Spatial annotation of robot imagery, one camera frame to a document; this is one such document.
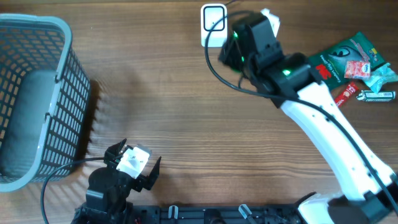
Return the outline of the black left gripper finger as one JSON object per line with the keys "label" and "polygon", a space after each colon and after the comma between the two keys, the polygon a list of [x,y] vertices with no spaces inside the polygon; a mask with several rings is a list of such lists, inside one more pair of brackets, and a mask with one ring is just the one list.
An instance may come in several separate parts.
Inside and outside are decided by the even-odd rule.
{"label": "black left gripper finger", "polygon": [[108,147],[104,154],[104,161],[110,162],[110,161],[115,161],[116,159],[120,159],[123,156],[121,151],[126,141],[127,139],[123,139],[121,142]]}
{"label": "black left gripper finger", "polygon": [[143,188],[151,190],[160,174],[160,162],[162,157],[159,157],[149,175],[144,177]]}

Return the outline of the green 3M gloves package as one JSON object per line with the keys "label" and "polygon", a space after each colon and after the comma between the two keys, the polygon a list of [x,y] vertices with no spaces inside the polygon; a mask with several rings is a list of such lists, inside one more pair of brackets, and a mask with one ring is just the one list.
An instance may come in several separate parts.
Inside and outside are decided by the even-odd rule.
{"label": "green 3M gloves package", "polygon": [[372,72],[386,64],[382,55],[362,32],[358,32],[308,59],[310,64],[319,71],[329,90],[349,82],[344,77],[348,61],[369,62]]}

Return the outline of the red Nescafe coffee stick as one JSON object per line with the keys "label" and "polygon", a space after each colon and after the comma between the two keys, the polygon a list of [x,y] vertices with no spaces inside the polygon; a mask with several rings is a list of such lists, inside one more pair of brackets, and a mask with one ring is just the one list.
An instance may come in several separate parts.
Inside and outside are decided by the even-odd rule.
{"label": "red Nescafe coffee stick", "polygon": [[355,84],[355,82],[350,82],[346,88],[335,98],[335,104],[337,107],[342,106],[346,103],[357,91],[359,88]]}

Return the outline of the red tissue packet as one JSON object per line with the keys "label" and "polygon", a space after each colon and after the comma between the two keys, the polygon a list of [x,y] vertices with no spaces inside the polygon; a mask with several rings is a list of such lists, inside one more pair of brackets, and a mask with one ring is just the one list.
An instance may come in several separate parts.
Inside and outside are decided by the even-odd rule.
{"label": "red tissue packet", "polygon": [[345,66],[345,78],[367,80],[371,76],[371,64],[369,62],[349,60]]}

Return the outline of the green white gum pack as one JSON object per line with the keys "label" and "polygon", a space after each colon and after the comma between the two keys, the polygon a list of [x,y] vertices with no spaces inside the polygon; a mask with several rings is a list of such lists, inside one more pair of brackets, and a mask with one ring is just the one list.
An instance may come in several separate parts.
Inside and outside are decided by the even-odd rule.
{"label": "green white gum pack", "polygon": [[380,91],[375,93],[371,90],[362,90],[356,97],[359,101],[364,102],[389,102],[396,98],[395,91]]}

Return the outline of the light green wipes packet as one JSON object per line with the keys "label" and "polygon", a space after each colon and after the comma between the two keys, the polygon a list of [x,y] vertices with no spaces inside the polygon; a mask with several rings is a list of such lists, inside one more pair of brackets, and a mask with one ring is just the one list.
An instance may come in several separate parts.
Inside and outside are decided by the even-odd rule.
{"label": "light green wipes packet", "polygon": [[386,83],[392,83],[397,81],[397,74],[390,68],[390,63],[386,63],[375,71],[371,72],[369,79],[365,80],[364,83],[374,93],[379,93],[382,86]]}

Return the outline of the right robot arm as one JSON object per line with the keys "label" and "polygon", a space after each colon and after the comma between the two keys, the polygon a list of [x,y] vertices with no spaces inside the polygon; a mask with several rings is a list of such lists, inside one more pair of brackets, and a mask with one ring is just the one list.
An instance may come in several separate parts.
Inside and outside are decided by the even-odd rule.
{"label": "right robot arm", "polygon": [[219,60],[249,80],[254,96],[270,99],[309,137],[332,169],[340,192],[310,193],[295,204],[302,223],[376,223],[397,211],[397,174],[380,160],[342,115],[319,72],[301,53],[285,55],[269,16],[238,11],[201,17],[202,44],[227,38]]}

